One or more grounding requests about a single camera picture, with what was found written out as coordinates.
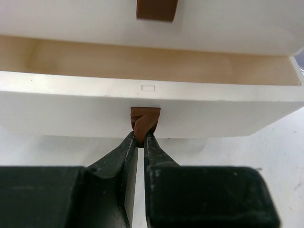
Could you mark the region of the white drawer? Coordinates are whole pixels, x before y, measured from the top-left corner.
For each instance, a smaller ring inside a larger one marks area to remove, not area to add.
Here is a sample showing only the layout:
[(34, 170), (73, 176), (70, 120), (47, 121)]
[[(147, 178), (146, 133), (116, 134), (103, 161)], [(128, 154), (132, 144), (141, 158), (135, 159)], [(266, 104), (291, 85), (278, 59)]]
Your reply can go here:
[(293, 57), (0, 38), (0, 124), (123, 138), (132, 107), (160, 108), (159, 138), (248, 136), (304, 105)]

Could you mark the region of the white drawer storage box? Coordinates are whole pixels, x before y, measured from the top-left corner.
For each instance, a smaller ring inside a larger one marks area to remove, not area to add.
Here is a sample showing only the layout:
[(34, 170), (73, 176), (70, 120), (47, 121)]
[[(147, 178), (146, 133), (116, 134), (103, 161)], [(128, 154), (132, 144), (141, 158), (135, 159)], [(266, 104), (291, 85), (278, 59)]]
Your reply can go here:
[(173, 22), (137, 19), (134, 0), (3, 0), (3, 35), (292, 56), (304, 47), (301, 0), (181, 0)]

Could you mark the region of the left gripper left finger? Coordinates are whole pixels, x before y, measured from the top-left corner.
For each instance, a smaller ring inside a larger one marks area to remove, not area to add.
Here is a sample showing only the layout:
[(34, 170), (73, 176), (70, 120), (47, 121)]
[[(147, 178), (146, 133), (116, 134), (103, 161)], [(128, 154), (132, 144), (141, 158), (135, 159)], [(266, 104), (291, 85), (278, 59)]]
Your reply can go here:
[(131, 132), (88, 167), (2, 166), (1, 227), (131, 227), (137, 157)]

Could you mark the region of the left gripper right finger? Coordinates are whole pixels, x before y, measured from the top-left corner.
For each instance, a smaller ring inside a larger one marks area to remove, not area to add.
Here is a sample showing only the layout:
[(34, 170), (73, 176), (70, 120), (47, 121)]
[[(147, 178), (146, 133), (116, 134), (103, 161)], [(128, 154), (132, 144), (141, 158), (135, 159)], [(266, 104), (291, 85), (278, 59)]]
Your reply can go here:
[(181, 166), (149, 133), (144, 141), (150, 228), (278, 228), (266, 183), (250, 167)]

